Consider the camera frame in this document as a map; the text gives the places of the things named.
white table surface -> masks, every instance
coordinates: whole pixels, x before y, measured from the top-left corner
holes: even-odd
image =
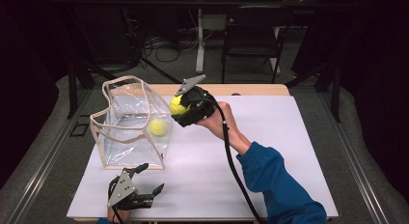
[[[293,97],[216,97],[231,104],[237,124],[250,140],[277,149],[288,172],[326,209],[338,212],[309,135]],[[242,171],[233,161],[242,179]],[[141,221],[255,220],[227,162],[224,143],[201,126],[185,128],[174,123],[165,158],[165,170],[146,170],[135,175],[140,193],[151,193],[161,183],[163,191],[150,209],[133,210],[131,219]],[[87,220],[106,216],[107,189],[120,170],[104,170],[94,147],[84,177],[67,217]],[[248,191],[260,216],[266,216],[261,193]]]

black curtain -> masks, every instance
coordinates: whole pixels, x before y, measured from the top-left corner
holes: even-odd
[[[409,134],[407,80],[406,0],[324,0],[356,3],[366,1],[370,13],[341,51],[341,85],[355,98],[368,150],[389,182],[409,201]],[[352,28],[354,13],[316,13],[293,70],[305,73],[333,59]],[[323,71],[321,76],[329,73]]]
[[[44,12],[39,0],[0,0],[1,187],[51,114],[55,82],[68,71]]]

table leg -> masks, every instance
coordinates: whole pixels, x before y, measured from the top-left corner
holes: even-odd
[[[274,35],[276,35],[276,37],[278,37],[278,35],[279,35],[279,32],[280,32],[280,28],[274,28]],[[274,66],[276,66],[276,62],[277,62],[277,59],[276,58],[270,58],[270,64],[271,64],[271,67],[274,69]],[[277,68],[277,74],[276,75],[280,75],[280,66]]]
[[[202,9],[199,9],[198,14],[198,58],[196,61],[196,73],[204,72],[205,60],[205,43],[204,43],[204,24],[203,24]]]

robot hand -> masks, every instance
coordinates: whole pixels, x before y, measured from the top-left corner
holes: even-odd
[[[175,96],[181,96],[180,104],[185,107],[186,112],[182,114],[173,114],[172,118],[181,126],[190,126],[197,121],[209,117],[214,112],[213,104],[216,102],[214,96],[208,91],[196,86],[205,78],[205,75],[200,75],[190,79],[184,79],[180,89]]]
[[[112,207],[114,210],[135,210],[151,207],[153,198],[162,191],[165,184],[162,183],[156,187],[152,194],[136,194],[136,188],[131,180],[135,173],[141,173],[148,166],[145,163],[134,169],[123,168],[121,175],[114,178],[109,184],[108,207]]]

person's arm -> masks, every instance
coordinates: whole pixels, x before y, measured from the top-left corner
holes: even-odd
[[[324,207],[286,171],[276,150],[253,142],[237,159],[247,187],[264,195],[269,223],[326,223]]]
[[[326,212],[286,171],[283,157],[272,148],[251,143],[238,129],[228,103],[218,103],[229,127],[229,141],[242,165],[244,180],[253,192],[262,192],[269,223],[326,223]],[[197,122],[220,139],[223,137],[219,110]]]

